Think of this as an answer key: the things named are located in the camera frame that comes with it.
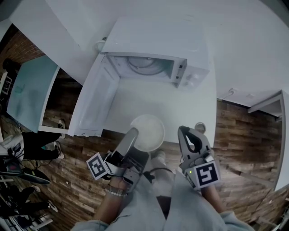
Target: table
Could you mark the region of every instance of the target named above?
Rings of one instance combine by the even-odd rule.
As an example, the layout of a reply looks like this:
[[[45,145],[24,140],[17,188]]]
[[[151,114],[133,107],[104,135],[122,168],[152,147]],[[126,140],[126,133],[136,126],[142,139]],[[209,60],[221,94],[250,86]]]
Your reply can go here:
[[[39,130],[67,133],[66,129],[42,126],[49,94],[59,68],[44,55],[23,63],[16,77],[7,113],[35,133]]]
[[[214,63],[210,60],[209,74],[194,91],[177,89],[171,83],[121,78],[104,129],[126,133],[136,117],[152,114],[164,124],[164,140],[178,143],[179,126],[194,128],[203,122],[212,147],[217,101]]]
[[[280,102],[279,113],[276,111],[278,102]],[[240,176],[251,179],[257,183],[271,187],[274,189],[274,191],[278,191],[289,185],[289,135],[287,134],[287,131],[289,131],[289,124],[287,123],[287,117],[289,117],[289,95],[282,90],[280,93],[278,93],[278,95],[249,108],[248,113],[252,113],[257,110],[269,112],[268,110],[272,108],[274,109],[275,113],[281,114],[282,118],[282,141],[280,159],[277,168],[277,177],[274,182],[271,182],[256,176],[252,176],[248,173],[240,172],[239,174]]]

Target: open microwave door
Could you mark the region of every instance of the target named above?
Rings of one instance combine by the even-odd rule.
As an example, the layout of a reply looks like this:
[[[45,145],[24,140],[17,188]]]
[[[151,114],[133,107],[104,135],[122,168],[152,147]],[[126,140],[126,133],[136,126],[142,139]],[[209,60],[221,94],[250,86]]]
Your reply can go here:
[[[78,97],[68,135],[101,136],[119,79],[107,57],[99,54]]]

